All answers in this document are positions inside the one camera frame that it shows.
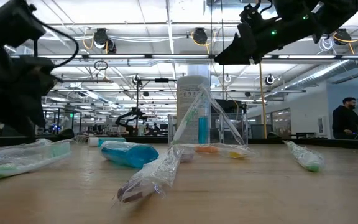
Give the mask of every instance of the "desk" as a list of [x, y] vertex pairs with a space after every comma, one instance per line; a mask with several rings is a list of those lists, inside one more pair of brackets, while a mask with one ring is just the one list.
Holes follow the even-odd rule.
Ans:
[[284, 145], [250, 146], [259, 157], [198, 156], [179, 166], [165, 199], [121, 208], [112, 198], [136, 170], [74, 146], [70, 159], [0, 180], [0, 223], [358, 223], [358, 150], [310, 146], [326, 158], [315, 174]]

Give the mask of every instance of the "wooden table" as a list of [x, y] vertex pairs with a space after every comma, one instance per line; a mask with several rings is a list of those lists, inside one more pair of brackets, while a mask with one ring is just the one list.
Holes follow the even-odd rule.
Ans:
[[164, 199], [120, 207], [112, 199], [136, 170], [74, 146], [71, 159], [0, 180], [0, 223], [358, 223], [358, 150], [311, 146], [326, 158], [315, 174], [284, 145], [251, 148], [260, 156], [181, 164]]

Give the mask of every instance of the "black shirt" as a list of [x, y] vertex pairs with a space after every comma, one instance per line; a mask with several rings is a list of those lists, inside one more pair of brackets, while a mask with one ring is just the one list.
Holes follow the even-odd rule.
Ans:
[[345, 129], [357, 133], [358, 115], [345, 106], [338, 106], [333, 111], [333, 131], [334, 133], [343, 133]]

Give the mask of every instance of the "plastic wrapper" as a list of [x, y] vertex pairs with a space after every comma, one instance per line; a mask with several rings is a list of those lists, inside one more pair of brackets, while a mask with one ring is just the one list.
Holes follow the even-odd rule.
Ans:
[[201, 105], [205, 104], [205, 101], [211, 103], [212, 107], [223, 117], [224, 122], [229, 126], [229, 129], [233, 133], [234, 139], [239, 143], [239, 145], [244, 146], [244, 140], [242, 139], [240, 133], [236, 129], [236, 127], [232, 124], [227, 114], [224, 112], [222, 107], [219, 105], [218, 102], [213, 98], [212, 93], [210, 90], [207, 90], [203, 85], [199, 85], [198, 88], [200, 92], [198, 93], [197, 97], [195, 98], [194, 102], [190, 105], [188, 111], [186, 112], [185, 116], [183, 117], [182, 121], [180, 122], [179, 127], [173, 137], [172, 145], [178, 144], [180, 141], [180, 137], [186, 131], [187, 124], [190, 123], [194, 116], [198, 115], [198, 109]]
[[135, 202], [156, 192], [165, 195], [164, 185], [172, 187], [180, 162], [189, 162], [192, 152], [186, 152], [182, 157], [184, 148], [170, 148], [153, 162], [145, 164], [143, 169], [133, 175], [117, 193], [121, 203]]
[[310, 172], [319, 172], [324, 167], [324, 157], [322, 154], [309, 151], [306, 147], [301, 147], [291, 141], [283, 141], [293, 154], [296, 161]]
[[131, 142], [105, 141], [100, 151], [110, 161], [136, 168], [158, 158], [158, 152], [152, 146]]
[[0, 149], [0, 178], [23, 174], [67, 158], [71, 154], [66, 141], [49, 143], [41, 140], [32, 144]]
[[256, 155], [254, 151], [246, 146], [227, 145], [222, 143], [177, 144], [175, 146], [177, 149], [183, 148], [185, 150], [183, 154], [189, 153], [189, 151], [194, 151], [197, 153], [219, 154], [223, 157], [229, 157], [232, 159], [245, 159], [247, 157], [253, 157]]

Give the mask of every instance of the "robot workstation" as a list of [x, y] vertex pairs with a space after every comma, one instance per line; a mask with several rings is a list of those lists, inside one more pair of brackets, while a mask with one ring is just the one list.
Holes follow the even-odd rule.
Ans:
[[358, 223], [358, 0], [0, 1], [0, 223], [277, 222]]

